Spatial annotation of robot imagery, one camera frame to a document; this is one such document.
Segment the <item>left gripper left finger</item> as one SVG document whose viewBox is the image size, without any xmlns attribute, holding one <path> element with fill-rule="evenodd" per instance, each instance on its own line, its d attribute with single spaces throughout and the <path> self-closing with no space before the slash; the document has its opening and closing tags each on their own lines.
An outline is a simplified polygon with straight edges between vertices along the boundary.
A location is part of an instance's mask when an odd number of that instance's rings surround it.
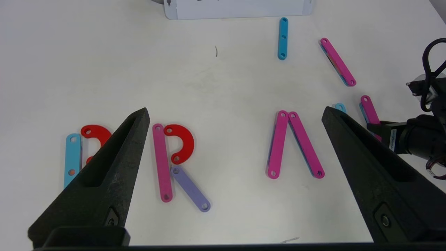
<svg viewBox="0 0 446 251">
<path fill-rule="evenodd" d="M 131 113 L 92 160 L 29 227 L 35 249 L 128 246 L 125 223 L 150 125 Z"/>
</svg>

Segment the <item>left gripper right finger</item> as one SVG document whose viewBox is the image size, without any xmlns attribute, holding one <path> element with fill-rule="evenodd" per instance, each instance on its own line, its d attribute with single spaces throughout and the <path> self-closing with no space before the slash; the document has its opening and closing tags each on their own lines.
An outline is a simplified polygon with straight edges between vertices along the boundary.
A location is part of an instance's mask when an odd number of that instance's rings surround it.
<svg viewBox="0 0 446 251">
<path fill-rule="evenodd" d="M 445 193 L 346 113 L 322 123 L 376 243 L 444 243 Z"/>
</svg>

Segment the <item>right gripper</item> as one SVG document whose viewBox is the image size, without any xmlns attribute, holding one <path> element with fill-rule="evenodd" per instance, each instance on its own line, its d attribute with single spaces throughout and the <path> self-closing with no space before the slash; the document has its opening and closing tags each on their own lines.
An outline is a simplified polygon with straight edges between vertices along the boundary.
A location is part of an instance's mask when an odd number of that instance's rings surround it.
<svg viewBox="0 0 446 251">
<path fill-rule="evenodd" d="M 441 156 L 445 166 L 445 132 L 434 116 L 417 116 L 406 122 L 380 121 L 367 123 L 367 129 L 395 154 L 411 154 L 425 160 Z"/>
</svg>

